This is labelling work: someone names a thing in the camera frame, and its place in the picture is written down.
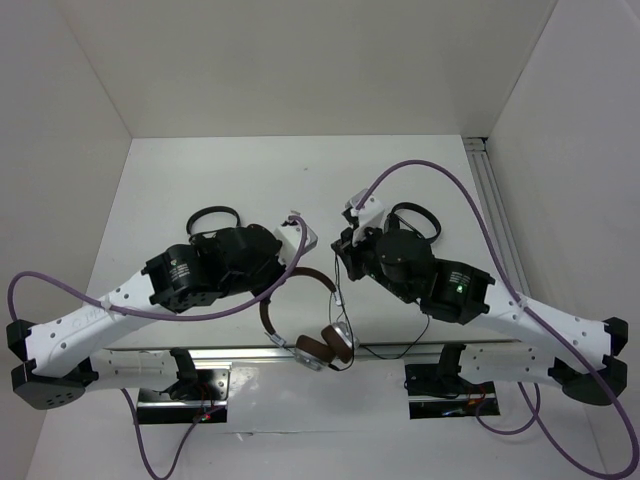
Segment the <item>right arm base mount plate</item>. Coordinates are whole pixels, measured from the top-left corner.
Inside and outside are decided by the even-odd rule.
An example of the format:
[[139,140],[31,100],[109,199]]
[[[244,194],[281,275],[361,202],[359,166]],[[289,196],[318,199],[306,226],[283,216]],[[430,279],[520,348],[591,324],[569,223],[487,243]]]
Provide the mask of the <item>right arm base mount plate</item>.
[[435,364],[406,364],[404,388],[412,420],[499,416],[493,382],[471,384],[458,377],[441,378]]

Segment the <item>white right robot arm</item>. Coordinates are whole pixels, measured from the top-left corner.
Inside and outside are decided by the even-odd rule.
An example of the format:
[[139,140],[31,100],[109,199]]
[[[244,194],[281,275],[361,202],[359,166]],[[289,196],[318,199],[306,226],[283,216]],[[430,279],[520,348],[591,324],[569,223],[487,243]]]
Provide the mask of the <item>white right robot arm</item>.
[[589,320],[509,291],[489,273],[437,258],[428,240],[410,230],[367,229],[359,242],[345,229],[331,245],[352,281],[370,278],[431,318],[485,328],[519,340],[528,351],[503,370],[512,381],[561,388],[573,400],[607,406],[627,387],[619,359],[628,324],[618,317]]

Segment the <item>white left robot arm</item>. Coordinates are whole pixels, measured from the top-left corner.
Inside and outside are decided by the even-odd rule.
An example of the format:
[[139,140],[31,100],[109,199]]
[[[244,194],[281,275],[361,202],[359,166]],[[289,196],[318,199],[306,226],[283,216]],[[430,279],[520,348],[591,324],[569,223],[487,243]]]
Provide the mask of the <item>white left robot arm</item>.
[[7,343],[20,359],[13,392],[37,410],[61,407],[91,390],[143,388],[184,399],[199,382],[184,348],[110,350],[110,345],[160,317],[180,320],[194,307],[266,291],[295,251],[281,232],[250,224],[199,235],[148,260],[128,281],[65,316],[7,326]]

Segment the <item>brown silver headphones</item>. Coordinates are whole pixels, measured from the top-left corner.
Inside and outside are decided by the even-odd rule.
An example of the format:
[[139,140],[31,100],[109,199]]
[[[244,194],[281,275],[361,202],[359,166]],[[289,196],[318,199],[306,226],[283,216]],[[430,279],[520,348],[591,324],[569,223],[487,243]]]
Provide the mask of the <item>brown silver headphones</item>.
[[328,319],[320,325],[319,312],[313,306],[298,305],[284,315],[285,329],[280,332],[271,318],[271,303],[270,297],[259,303],[264,332],[273,344],[291,353],[296,362],[314,372],[342,372],[353,365],[359,340],[346,313],[343,319],[332,320],[328,308]]

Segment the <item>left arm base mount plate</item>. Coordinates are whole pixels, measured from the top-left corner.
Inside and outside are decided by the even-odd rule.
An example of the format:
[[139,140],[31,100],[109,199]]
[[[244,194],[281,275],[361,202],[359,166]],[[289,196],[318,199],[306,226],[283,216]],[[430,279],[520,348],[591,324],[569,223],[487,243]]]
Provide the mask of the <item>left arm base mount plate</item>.
[[231,377],[229,364],[213,363],[196,368],[198,381],[181,393],[140,389],[135,401],[141,425],[190,425],[227,422]]

